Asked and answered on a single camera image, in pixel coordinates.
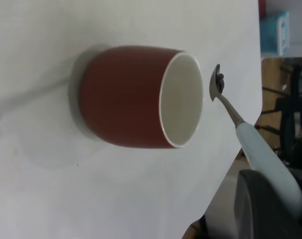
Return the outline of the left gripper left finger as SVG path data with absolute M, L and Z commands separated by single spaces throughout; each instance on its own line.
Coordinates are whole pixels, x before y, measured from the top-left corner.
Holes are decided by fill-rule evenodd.
M 240 239 L 302 239 L 302 217 L 290 215 L 259 172 L 239 172 L 234 214 Z

